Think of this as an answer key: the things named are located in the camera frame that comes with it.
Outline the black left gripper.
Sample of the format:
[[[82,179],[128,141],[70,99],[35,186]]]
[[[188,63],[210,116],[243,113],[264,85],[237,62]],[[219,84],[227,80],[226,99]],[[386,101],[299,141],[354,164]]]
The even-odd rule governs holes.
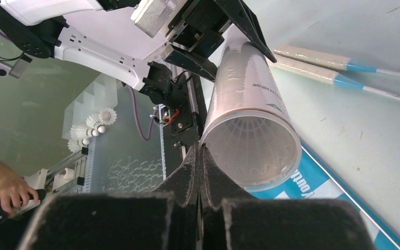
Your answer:
[[[217,66],[207,59],[224,42],[223,34],[234,24],[272,63],[277,60],[266,44],[257,16],[241,0],[182,1],[181,9],[168,24],[172,44],[161,54],[164,62],[215,82]]]

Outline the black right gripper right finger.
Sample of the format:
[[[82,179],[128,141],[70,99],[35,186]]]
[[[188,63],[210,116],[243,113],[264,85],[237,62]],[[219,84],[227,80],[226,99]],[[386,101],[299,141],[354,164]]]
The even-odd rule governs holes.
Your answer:
[[[257,199],[199,150],[203,249],[374,249],[353,205],[337,199]]]

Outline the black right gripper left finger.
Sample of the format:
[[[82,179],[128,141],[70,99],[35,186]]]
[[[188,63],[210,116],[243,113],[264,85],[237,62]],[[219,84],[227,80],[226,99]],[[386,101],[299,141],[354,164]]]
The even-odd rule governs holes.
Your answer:
[[[197,249],[198,150],[150,192],[50,196],[19,249]]]

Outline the white shuttlecock tube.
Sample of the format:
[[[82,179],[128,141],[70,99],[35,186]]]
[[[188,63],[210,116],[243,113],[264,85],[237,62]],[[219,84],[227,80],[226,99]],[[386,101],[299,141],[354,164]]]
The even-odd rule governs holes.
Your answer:
[[[300,139],[266,59],[249,42],[229,43],[225,46],[201,143],[204,144],[203,140],[212,128],[236,117],[262,117],[287,124],[299,141],[302,157]],[[259,192],[276,186],[268,189],[241,187],[250,192]]]

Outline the white shuttlecock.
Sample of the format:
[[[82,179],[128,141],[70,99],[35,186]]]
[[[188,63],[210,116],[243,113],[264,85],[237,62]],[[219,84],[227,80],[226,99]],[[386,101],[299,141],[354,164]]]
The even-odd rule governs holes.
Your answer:
[[[301,158],[287,124],[262,117],[228,119],[203,140],[217,166],[240,186],[270,188],[288,179]]]

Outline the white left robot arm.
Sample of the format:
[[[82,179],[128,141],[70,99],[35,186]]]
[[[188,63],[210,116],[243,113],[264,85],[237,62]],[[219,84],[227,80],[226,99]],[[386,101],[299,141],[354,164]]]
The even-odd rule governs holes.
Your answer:
[[[138,59],[98,42],[67,23],[65,15],[82,11],[132,8],[133,30],[149,38],[165,37],[162,63]],[[154,104],[176,109],[187,100],[167,64],[215,81],[210,55],[223,43],[223,33],[238,28],[271,62],[257,16],[243,1],[0,1],[0,35],[24,53],[56,58],[96,70],[147,95]]]

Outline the operator hand bare skin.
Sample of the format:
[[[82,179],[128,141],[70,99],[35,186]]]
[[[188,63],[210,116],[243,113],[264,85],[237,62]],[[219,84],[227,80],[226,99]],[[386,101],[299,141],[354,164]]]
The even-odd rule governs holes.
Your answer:
[[[27,206],[30,195],[35,203],[39,202],[39,195],[35,189],[15,172],[0,173],[0,200],[1,208],[9,217],[15,215],[15,208]]]

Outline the blue racket bag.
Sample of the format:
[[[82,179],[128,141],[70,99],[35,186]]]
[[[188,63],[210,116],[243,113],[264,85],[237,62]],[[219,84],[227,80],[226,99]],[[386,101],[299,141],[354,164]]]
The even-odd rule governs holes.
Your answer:
[[[284,183],[271,189],[251,192],[260,199],[342,199],[360,213],[376,249],[400,249],[400,238],[360,198],[302,145],[298,169]]]

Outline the blue racket upper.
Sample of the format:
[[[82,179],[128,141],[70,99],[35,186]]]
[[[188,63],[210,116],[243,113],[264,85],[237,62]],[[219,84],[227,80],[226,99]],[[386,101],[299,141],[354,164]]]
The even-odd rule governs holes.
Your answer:
[[[273,52],[276,55],[281,55],[287,58],[335,70],[381,73],[400,77],[400,72],[381,69],[372,64],[368,64],[350,57],[319,52],[283,43],[277,45]]]

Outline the blue racket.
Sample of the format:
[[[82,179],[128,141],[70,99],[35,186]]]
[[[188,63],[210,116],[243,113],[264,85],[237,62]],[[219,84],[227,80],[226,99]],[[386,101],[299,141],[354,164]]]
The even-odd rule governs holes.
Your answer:
[[[331,69],[322,68],[283,56],[277,56],[276,60],[277,62],[271,62],[270,60],[267,60],[269,67],[276,67],[303,77],[307,77],[309,79],[319,81],[321,83],[340,86],[343,88],[362,90],[400,101],[400,96],[397,94],[363,85],[360,82]]]
[[[372,64],[368,64],[350,57],[319,52],[283,43],[277,45],[273,52],[276,55],[281,55],[287,58],[335,70],[381,73],[400,77],[400,72],[381,69]]]

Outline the blue racket lower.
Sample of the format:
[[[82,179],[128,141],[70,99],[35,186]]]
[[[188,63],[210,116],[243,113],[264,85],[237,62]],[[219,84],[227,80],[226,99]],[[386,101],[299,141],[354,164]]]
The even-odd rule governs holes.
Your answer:
[[[276,60],[277,62],[271,62],[270,60],[267,60],[269,67],[276,67],[303,77],[307,77],[309,79],[319,81],[321,83],[340,86],[343,88],[362,90],[400,101],[400,96],[397,94],[363,85],[360,82],[331,69],[322,68],[283,56],[277,56]]]

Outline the spare shuttlecock one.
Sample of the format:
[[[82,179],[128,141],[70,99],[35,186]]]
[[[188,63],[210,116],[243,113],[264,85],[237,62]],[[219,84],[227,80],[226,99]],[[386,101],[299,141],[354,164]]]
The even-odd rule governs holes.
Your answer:
[[[112,108],[105,108],[95,113],[95,117],[100,123],[97,127],[98,132],[104,133],[106,131],[106,126],[114,124],[117,120],[117,113]]]

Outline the spare shuttlecock two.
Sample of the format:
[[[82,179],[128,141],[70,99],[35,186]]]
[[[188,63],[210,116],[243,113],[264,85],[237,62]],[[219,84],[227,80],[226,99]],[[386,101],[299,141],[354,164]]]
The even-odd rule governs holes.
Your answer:
[[[72,139],[85,139],[100,134],[98,128],[102,125],[99,115],[92,114],[88,116],[84,123],[79,125],[72,125],[70,129],[70,136]]]

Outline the clear plastic box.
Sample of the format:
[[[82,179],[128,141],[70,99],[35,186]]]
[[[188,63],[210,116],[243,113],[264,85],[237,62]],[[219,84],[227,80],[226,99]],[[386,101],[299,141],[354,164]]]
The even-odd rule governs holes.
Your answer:
[[[70,139],[71,126],[84,125],[91,114],[115,108],[118,105],[117,84],[117,79],[100,74],[82,91],[64,111],[62,138]]]

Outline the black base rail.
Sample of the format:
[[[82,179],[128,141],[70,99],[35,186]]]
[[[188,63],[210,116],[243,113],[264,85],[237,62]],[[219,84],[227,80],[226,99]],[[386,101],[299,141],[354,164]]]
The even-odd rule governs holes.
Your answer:
[[[185,72],[176,77],[187,101],[178,110],[161,105],[159,115],[169,115],[159,128],[163,179],[169,177],[183,162],[189,148],[196,144],[204,131],[207,107],[199,76]]]

